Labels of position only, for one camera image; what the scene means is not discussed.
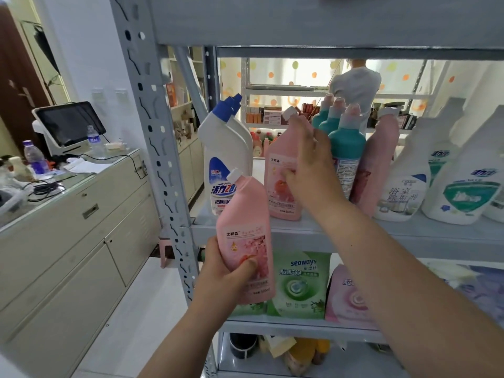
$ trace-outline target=hand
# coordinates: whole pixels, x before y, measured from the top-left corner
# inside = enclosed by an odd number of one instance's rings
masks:
[[[257,260],[251,258],[230,272],[222,261],[217,237],[209,238],[189,309],[201,315],[200,321],[209,323],[216,332],[236,307],[243,287],[256,269]]]
[[[323,131],[312,134],[303,117],[292,117],[289,124],[299,132],[299,153],[296,172],[286,170],[284,176],[296,200],[320,222],[348,202],[334,169],[331,142]]]

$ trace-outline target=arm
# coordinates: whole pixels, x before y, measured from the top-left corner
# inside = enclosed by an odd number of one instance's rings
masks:
[[[212,337],[236,307],[241,289],[256,267],[256,260],[248,259],[230,273],[222,261],[217,238],[210,238],[192,303],[138,378],[199,378]]]
[[[294,124],[303,135],[298,168],[286,174],[287,183],[330,237],[408,372],[425,377],[502,376],[504,330],[347,201],[327,136],[316,130],[314,145],[310,132]],[[312,193],[314,184],[318,194]]]

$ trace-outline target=brown door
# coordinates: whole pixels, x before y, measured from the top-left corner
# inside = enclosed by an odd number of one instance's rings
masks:
[[[23,153],[23,140],[32,140],[48,156],[47,146],[33,131],[35,107],[49,106],[42,84],[26,52],[5,1],[0,0],[0,116]]]

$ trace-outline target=teal bottle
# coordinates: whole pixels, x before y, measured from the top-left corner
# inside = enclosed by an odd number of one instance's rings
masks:
[[[327,120],[322,122],[318,127],[327,135],[336,131],[340,125],[341,114],[345,112],[345,100],[343,98],[336,98],[333,105],[329,108],[329,114]]]
[[[341,115],[338,129],[329,134],[334,167],[347,199],[366,146],[366,137],[359,131],[363,119],[359,105],[352,103]]]
[[[332,94],[326,94],[322,103],[320,103],[320,112],[315,114],[312,118],[312,126],[318,128],[322,122],[327,120],[329,114],[329,108],[332,106],[334,101],[334,96]]]

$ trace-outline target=man in white shirt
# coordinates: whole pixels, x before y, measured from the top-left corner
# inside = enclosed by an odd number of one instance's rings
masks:
[[[329,87],[330,93],[345,98],[345,103],[358,103],[362,114],[360,132],[365,133],[371,105],[380,88],[380,73],[368,69],[365,59],[349,59],[351,69],[344,74],[336,75]]]

